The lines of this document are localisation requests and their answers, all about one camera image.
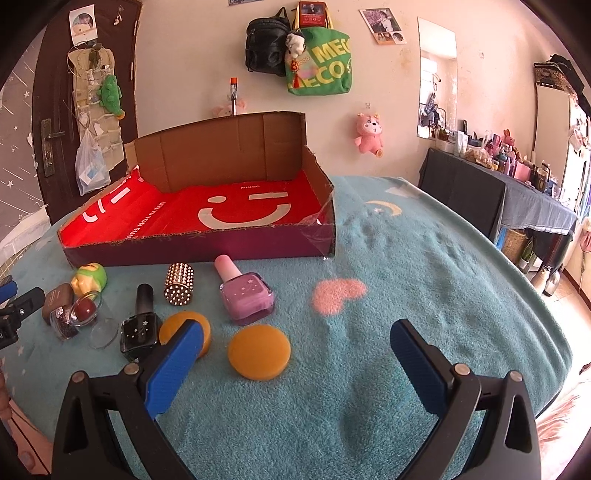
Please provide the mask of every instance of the cardboard box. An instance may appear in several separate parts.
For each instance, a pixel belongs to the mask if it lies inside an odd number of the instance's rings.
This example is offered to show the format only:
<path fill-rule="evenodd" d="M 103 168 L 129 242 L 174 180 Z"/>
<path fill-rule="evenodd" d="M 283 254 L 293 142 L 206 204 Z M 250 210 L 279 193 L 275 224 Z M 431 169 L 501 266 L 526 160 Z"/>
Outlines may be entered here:
<path fill-rule="evenodd" d="M 334 187 L 295 112 L 214 118 L 125 146 L 129 175 L 60 228 L 75 267 L 329 257 Z"/>

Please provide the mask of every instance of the pink heart print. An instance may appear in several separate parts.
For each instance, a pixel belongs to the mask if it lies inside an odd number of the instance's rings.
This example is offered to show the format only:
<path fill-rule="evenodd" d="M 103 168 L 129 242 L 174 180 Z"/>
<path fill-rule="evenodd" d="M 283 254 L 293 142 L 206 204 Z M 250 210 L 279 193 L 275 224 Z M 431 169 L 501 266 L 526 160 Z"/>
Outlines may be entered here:
<path fill-rule="evenodd" d="M 356 278 L 334 278 L 317 283 L 312 297 L 314 309 L 324 315 L 337 315 L 342 312 L 345 300 L 360 299 L 368 289 Z"/>

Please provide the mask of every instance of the studded gold cylinder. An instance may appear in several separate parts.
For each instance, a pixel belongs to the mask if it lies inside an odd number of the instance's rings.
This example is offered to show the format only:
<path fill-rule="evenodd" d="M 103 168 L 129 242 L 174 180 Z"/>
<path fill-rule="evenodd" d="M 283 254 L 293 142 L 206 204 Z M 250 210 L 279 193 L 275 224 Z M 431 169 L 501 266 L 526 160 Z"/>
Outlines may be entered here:
<path fill-rule="evenodd" d="M 173 263 L 168 268 L 164 298 L 172 305 L 186 305 L 193 296 L 193 268 L 186 263 Z"/>

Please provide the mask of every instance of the blue gripper pad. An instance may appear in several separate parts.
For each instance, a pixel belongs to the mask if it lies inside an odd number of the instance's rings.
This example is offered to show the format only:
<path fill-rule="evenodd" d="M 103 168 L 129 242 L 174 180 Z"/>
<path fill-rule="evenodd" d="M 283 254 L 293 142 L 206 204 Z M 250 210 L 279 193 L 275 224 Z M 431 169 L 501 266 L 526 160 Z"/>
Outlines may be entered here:
<path fill-rule="evenodd" d="M 17 294 L 17 283 L 13 280 L 8 282 L 3 287 L 0 287 L 0 303 L 4 303 Z"/>
<path fill-rule="evenodd" d="M 168 410 L 203 348 L 201 324 L 188 321 L 191 326 L 187 332 L 176 342 L 146 383 L 144 404 L 153 420 L 156 415 Z"/>
<path fill-rule="evenodd" d="M 392 325 L 390 347 L 425 409 L 443 417 L 447 410 L 446 384 L 401 322 Z"/>

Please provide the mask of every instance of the round orange sponge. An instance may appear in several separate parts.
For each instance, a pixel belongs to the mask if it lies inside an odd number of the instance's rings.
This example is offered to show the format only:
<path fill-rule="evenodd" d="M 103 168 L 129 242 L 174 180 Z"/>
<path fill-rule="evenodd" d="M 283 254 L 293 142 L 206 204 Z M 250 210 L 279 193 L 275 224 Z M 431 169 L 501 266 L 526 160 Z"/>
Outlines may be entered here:
<path fill-rule="evenodd" d="M 212 343 L 212 328 L 209 325 L 207 319 L 200 313 L 178 312 L 168 317 L 158 332 L 160 344 L 166 345 L 168 341 L 174 336 L 174 334 L 177 333 L 177 330 L 181 328 L 181 325 L 185 320 L 194 320 L 195 322 L 199 322 L 201 324 L 201 328 L 203 329 L 203 348 L 201 348 L 201 352 L 197 357 L 201 358 L 207 353 L 209 346 Z"/>
<path fill-rule="evenodd" d="M 249 380 L 266 381 L 279 375 L 290 360 L 290 341 L 271 325 L 241 329 L 228 345 L 228 359 L 234 369 Z"/>

